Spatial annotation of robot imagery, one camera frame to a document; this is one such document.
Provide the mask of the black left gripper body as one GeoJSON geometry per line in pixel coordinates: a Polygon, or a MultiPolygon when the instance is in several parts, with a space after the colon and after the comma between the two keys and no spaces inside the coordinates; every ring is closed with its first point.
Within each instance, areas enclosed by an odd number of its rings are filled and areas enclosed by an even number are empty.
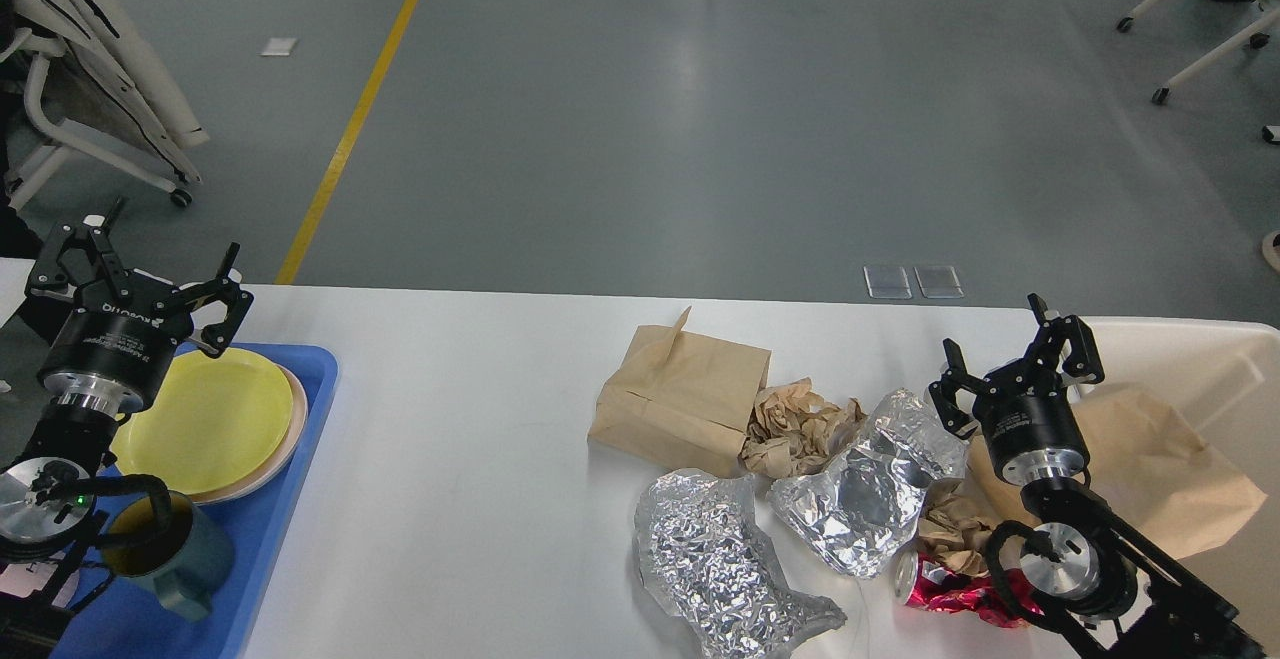
{"type": "Polygon", "coordinates": [[[102,380],[122,390],[120,413],[148,409],[186,340],[184,319],[155,316],[152,308],[154,299],[140,289],[116,299],[104,284],[82,287],[38,381],[52,395],[70,395],[102,380]]]}

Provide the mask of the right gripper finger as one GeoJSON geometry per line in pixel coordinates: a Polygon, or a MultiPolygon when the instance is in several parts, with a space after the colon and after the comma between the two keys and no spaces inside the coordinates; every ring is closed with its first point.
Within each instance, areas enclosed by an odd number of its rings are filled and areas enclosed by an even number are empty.
{"type": "Polygon", "coordinates": [[[1018,371],[1018,394],[1069,401],[1071,386],[1098,385],[1105,367],[1092,328],[1076,314],[1051,311],[1042,296],[1028,296],[1037,322],[1018,371]]]}
{"type": "Polygon", "coordinates": [[[963,349],[950,337],[942,340],[942,349],[943,369],[938,380],[928,386],[928,394],[945,430],[960,441],[969,441],[979,431],[980,422],[960,408],[957,395],[960,392],[974,398],[989,395],[991,383],[968,372],[963,349]]]}

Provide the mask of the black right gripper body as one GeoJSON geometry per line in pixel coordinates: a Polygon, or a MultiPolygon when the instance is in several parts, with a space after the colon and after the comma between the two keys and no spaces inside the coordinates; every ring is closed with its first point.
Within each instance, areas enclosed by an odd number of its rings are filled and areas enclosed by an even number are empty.
{"type": "Polygon", "coordinates": [[[1091,456],[1055,371],[993,371],[975,417],[992,471],[1011,486],[1085,473],[1091,456]]]}

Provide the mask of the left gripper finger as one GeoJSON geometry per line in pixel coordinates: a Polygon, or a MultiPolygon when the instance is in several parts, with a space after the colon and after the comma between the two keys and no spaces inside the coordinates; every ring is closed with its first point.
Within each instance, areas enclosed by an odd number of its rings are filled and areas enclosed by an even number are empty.
{"type": "Polygon", "coordinates": [[[129,302],[129,273],[110,241],[127,200],[118,197],[105,214],[79,223],[58,223],[44,241],[26,284],[28,298],[67,305],[96,305],[101,299],[129,302]]]}
{"type": "Polygon", "coordinates": [[[233,343],[255,299],[255,296],[232,276],[239,252],[241,244],[230,243],[212,279],[172,289],[150,305],[152,320],[157,321],[157,328],[165,331],[175,345],[191,343],[209,358],[219,360],[233,343]],[[195,314],[207,305],[223,305],[224,316],[219,321],[196,328],[195,314]]]}

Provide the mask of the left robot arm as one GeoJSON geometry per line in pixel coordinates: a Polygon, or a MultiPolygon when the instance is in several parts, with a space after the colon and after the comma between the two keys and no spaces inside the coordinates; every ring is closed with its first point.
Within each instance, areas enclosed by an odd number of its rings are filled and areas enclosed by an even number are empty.
{"type": "Polygon", "coordinates": [[[26,296],[70,314],[37,372],[50,403],[3,470],[3,564],[54,566],[29,595],[3,595],[5,658],[52,654],[87,608],[55,600],[88,552],[137,548],[172,527],[172,494],[159,477],[105,475],[113,439],[154,406],[180,345],[221,357],[253,303],[233,275],[238,243],[211,279],[188,287],[125,267],[110,241],[123,209],[116,200],[97,221],[54,226],[26,282],[26,296]]]}

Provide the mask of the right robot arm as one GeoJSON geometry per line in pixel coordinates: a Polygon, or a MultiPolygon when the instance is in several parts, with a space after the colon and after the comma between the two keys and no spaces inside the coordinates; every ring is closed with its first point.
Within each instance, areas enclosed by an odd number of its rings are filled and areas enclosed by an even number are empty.
{"type": "Polygon", "coordinates": [[[1004,521],[983,548],[998,600],[1082,658],[1262,658],[1238,609],[1091,489],[1091,454],[1068,389],[1105,380],[1092,328],[1028,296],[1037,330],[1021,357],[977,377],[943,340],[928,386],[947,433],[982,438],[993,476],[1036,523],[1004,521]]]}

